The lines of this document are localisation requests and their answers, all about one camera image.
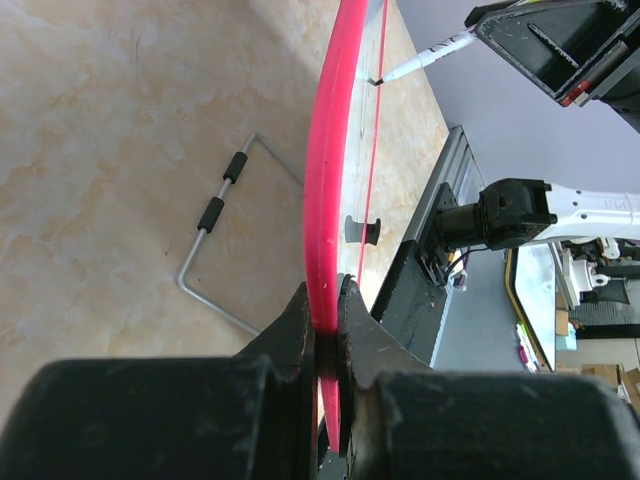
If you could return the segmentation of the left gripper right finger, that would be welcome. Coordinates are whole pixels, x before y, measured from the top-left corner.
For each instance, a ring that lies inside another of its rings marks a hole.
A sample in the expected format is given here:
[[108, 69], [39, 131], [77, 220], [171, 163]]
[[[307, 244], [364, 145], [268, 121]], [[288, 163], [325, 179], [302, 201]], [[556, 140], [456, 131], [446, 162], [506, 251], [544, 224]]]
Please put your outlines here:
[[344, 277], [338, 298], [337, 373], [339, 454], [349, 479], [399, 479], [408, 470], [402, 452], [419, 418], [416, 382], [427, 365], [369, 313], [359, 285]]

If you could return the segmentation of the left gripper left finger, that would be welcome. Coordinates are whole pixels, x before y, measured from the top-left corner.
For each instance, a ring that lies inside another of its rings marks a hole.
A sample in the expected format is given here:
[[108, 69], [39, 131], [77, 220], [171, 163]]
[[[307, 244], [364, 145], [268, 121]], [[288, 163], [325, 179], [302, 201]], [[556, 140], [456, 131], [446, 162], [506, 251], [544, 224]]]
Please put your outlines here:
[[316, 477], [315, 331], [307, 285], [236, 357], [260, 368], [250, 436], [250, 479]]

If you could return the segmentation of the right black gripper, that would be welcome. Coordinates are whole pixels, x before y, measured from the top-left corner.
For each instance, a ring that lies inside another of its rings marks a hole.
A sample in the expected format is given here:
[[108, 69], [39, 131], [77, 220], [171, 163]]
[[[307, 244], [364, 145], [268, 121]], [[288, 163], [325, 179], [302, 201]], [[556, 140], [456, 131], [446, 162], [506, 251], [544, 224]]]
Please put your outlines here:
[[585, 94], [639, 132], [638, 1], [501, 1], [465, 25], [556, 103]]

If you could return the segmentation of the white marker pen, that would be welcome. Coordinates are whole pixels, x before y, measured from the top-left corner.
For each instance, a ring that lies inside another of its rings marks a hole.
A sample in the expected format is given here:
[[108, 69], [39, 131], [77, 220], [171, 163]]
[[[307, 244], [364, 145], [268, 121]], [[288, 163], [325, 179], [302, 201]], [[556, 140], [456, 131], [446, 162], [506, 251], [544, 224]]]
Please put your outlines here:
[[402, 63], [391, 71], [382, 75], [378, 80], [370, 79], [373, 86], [380, 86], [385, 83], [398, 80], [414, 71], [424, 69], [429, 65], [449, 56], [477, 40], [475, 27], [471, 26], [453, 36], [450, 36], [437, 44], [420, 52], [414, 58]]

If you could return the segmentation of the pink framed whiteboard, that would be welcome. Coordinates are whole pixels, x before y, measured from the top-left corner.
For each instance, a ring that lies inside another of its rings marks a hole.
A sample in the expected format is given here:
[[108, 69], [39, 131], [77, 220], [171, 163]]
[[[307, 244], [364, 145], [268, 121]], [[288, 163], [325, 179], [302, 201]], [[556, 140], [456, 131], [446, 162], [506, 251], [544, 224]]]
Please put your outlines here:
[[309, 130], [304, 183], [303, 252], [316, 333], [329, 447], [339, 452], [338, 298], [345, 276], [362, 274], [365, 245], [345, 241], [348, 215], [369, 214], [377, 155], [389, 4], [342, 1], [321, 69]]

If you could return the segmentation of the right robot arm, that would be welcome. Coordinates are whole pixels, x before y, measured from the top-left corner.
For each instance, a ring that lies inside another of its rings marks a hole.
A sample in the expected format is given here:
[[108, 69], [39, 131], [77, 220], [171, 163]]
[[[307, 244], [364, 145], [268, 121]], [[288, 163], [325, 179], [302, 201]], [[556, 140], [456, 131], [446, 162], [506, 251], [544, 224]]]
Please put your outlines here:
[[[639, 4], [636, 1], [503, 1], [476, 7], [445, 56], [479, 40], [562, 107], [597, 100], [639, 127]], [[491, 250], [597, 237], [636, 240], [639, 200], [508, 178], [477, 202], [438, 211], [442, 247]]]

